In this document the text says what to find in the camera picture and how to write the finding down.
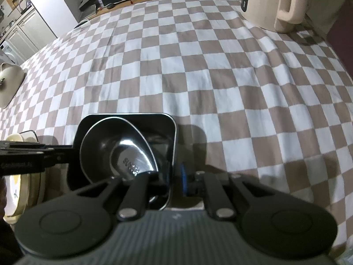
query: metal screw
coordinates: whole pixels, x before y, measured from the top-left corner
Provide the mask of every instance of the metal screw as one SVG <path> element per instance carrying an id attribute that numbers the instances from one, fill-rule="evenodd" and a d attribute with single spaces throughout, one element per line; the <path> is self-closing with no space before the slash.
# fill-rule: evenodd
<path id="1" fill-rule="evenodd" d="M 131 218 L 137 215 L 137 210 L 133 208 L 123 208 L 119 211 L 119 215 L 121 218 Z"/>
<path id="2" fill-rule="evenodd" d="M 229 218 L 234 215 L 234 210 L 230 208 L 220 208 L 216 211 L 216 215 L 219 218 Z"/>

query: computer mouse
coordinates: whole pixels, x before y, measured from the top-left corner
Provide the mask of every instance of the computer mouse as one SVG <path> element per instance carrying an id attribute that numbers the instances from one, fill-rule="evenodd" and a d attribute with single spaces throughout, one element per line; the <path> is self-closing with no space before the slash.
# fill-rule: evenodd
<path id="1" fill-rule="evenodd" d="M 107 5 L 107 9 L 109 9 L 109 10 L 114 8 L 114 7 L 115 7 L 115 4 L 112 4 L 112 3 Z"/>

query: kettle handle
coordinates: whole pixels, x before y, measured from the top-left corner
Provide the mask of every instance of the kettle handle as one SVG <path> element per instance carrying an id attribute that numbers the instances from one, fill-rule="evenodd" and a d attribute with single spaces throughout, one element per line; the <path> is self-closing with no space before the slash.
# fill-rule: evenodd
<path id="1" fill-rule="evenodd" d="M 0 66 L 0 68 L 1 68 L 1 70 L 5 70 L 5 69 L 7 69 L 7 68 L 10 68 L 11 66 L 12 66 L 12 65 L 9 64 L 9 63 L 2 63 L 1 66 Z"/>
<path id="2" fill-rule="evenodd" d="M 286 11 L 288 4 L 288 0 L 279 1 L 276 18 L 291 24 L 300 24 L 307 10 L 308 0 L 291 0 L 289 11 Z"/>

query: black circular pad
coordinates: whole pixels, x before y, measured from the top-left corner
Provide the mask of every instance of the black circular pad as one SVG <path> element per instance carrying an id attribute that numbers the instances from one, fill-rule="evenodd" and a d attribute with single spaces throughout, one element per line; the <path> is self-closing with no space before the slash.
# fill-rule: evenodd
<path id="1" fill-rule="evenodd" d="M 337 224 L 326 210 L 281 193 L 251 201 L 240 229 L 256 249 L 273 257 L 298 260 L 331 248 Z"/>
<path id="2" fill-rule="evenodd" d="M 305 233 L 312 226 L 312 218 L 303 212 L 283 210 L 272 216 L 272 225 L 287 234 Z"/>
<path id="3" fill-rule="evenodd" d="M 26 211 L 16 224 L 15 236 L 28 253 L 56 259 L 99 245 L 111 228 L 110 215 L 95 200 L 68 195 Z"/>
<path id="4" fill-rule="evenodd" d="M 65 234 L 81 225 L 81 216 L 72 211 L 57 210 L 44 215 L 39 224 L 49 234 Z"/>

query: metal scoop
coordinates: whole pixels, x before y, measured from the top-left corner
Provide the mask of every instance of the metal scoop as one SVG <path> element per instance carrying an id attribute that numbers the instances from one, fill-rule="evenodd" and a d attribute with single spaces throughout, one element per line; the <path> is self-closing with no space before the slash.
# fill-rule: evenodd
<path id="1" fill-rule="evenodd" d="M 80 164 L 92 183 L 111 176 L 132 180 L 138 173 L 158 171 L 144 136 L 121 117 L 107 117 L 89 129 L 82 140 Z"/>

